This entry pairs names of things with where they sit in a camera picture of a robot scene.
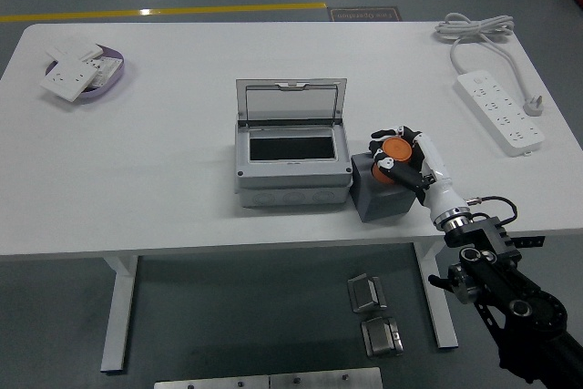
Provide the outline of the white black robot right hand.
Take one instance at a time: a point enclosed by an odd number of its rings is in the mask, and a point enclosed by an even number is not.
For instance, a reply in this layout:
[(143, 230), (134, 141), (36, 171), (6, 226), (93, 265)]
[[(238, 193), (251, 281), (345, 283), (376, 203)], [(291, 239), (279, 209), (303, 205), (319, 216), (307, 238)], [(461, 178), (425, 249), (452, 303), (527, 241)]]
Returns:
[[(399, 159), (385, 143), (401, 140), (411, 149), (410, 157)], [(453, 180), (431, 138), (407, 126), (381, 129), (371, 134), (369, 150), (373, 168), (414, 193), (430, 210), (430, 219), (443, 232), (471, 221), (467, 202), (454, 189)]]

